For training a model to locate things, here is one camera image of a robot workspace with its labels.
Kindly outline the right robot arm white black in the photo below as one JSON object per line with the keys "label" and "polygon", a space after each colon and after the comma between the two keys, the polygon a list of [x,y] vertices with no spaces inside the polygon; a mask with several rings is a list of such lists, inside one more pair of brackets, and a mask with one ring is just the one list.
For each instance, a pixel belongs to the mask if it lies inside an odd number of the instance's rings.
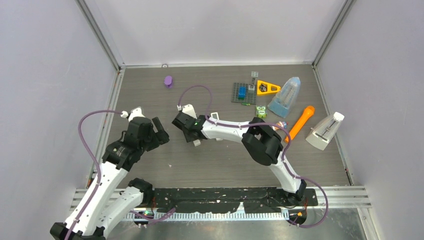
{"label": "right robot arm white black", "polygon": [[223,139],[241,143],[255,162],[270,168],[285,191],[288,203],[299,205],[305,199],[307,184],[289,163],[282,137],[273,129],[276,124],[259,117],[234,122],[205,115],[193,117],[182,111],[172,124],[183,132],[187,142]]}

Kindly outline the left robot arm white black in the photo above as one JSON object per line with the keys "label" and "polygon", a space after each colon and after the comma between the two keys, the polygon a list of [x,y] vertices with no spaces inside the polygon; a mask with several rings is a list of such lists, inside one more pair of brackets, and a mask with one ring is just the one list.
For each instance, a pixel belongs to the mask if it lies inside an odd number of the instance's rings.
{"label": "left robot arm white black", "polygon": [[133,117],[119,140],[107,146],[94,178],[82,200],[64,222],[56,222],[50,234],[56,240],[105,240],[135,207],[148,207],[153,185],[141,178],[128,183],[121,196],[108,204],[119,183],[143,153],[169,142],[158,117]]}

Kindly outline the slim white remote control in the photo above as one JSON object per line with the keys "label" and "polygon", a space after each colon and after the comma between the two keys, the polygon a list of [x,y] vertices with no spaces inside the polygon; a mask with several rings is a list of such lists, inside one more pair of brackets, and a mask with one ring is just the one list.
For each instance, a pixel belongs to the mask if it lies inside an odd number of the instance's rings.
{"label": "slim white remote control", "polygon": [[197,139],[197,140],[194,140],[192,143],[195,147],[197,147],[201,144],[201,141],[199,139]]}

